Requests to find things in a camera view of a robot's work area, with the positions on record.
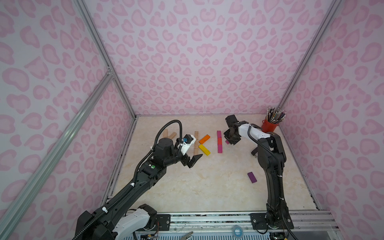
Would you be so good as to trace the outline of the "yellow block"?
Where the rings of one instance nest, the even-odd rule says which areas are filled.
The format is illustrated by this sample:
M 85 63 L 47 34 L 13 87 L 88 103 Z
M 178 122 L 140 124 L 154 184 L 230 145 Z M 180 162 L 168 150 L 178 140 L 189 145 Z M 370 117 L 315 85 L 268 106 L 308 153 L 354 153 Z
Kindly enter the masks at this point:
M 199 149 L 206 155 L 209 156 L 211 152 L 204 146 L 204 145 L 199 145 Z

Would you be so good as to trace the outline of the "orange block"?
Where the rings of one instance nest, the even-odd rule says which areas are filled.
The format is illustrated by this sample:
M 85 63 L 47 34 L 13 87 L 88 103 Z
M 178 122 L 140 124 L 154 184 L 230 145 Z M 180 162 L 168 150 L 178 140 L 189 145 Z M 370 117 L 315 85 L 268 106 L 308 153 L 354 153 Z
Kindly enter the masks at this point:
M 199 140 L 199 143 L 202 145 L 202 144 L 204 144 L 207 140 L 209 140 L 210 138 L 211 138 L 210 135 L 205 135 L 203 138 L 201 138 L 201 139 Z

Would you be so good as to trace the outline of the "purple block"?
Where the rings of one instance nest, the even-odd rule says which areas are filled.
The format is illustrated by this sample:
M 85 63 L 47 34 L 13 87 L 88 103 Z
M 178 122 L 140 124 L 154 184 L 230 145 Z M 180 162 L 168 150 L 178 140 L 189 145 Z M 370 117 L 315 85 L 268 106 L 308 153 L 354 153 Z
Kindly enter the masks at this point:
M 249 172 L 249 173 L 247 173 L 247 175 L 248 175 L 248 177 L 249 177 L 249 179 L 250 179 L 252 184 L 257 182 L 257 179 L 256 179 L 256 177 L 255 177 L 253 172 Z

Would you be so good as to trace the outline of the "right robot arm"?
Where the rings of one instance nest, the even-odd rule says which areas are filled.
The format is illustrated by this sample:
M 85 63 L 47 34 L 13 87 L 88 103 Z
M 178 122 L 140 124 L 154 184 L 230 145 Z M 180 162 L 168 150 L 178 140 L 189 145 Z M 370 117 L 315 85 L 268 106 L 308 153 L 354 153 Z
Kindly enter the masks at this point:
M 267 226 L 272 229 L 284 227 L 292 230 L 294 227 L 285 200 L 283 184 L 287 157 L 280 136 L 273 132 L 264 133 L 255 124 L 246 121 L 240 122 L 235 115 L 229 115 L 225 120 L 229 129 L 224 132 L 224 136 L 231 145 L 236 145 L 243 138 L 257 145 L 252 155 L 257 156 L 259 165 L 266 175 L 268 200 L 265 219 Z

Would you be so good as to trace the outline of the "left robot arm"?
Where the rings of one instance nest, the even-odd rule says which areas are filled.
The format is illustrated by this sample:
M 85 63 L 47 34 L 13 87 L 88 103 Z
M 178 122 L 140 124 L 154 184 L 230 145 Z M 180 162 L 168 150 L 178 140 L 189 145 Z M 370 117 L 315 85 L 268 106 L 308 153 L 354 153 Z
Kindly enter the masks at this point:
M 195 143 L 193 135 L 173 142 L 162 138 L 138 163 L 133 179 L 111 200 L 93 213 L 85 211 L 78 220 L 75 240 L 122 240 L 137 230 L 157 230 L 157 211 L 144 204 L 127 214 L 131 206 L 153 187 L 167 172 L 167 167 L 182 163 L 192 168 L 201 155 L 189 157 L 187 151 Z

